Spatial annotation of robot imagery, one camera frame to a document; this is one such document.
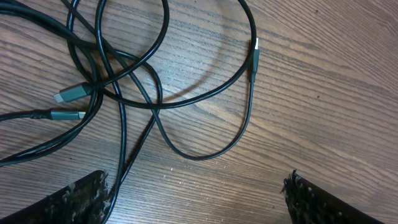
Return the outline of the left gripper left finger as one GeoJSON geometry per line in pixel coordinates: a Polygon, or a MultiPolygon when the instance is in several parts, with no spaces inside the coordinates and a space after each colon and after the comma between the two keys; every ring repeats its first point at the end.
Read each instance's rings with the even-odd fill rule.
{"type": "Polygon", "coordinates": [[[108,198],[104,171],[96,170],[42,200],[1,219],[1,224],[101,223],[108,198]]]}

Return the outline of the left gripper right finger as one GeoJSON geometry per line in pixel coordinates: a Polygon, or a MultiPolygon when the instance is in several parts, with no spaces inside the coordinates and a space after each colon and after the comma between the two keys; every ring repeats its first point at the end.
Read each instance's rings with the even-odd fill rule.
{"type": "Polygon", "coordinates": [[[297,174],[281,190],[293,224],[382,224],[297,174]]]}

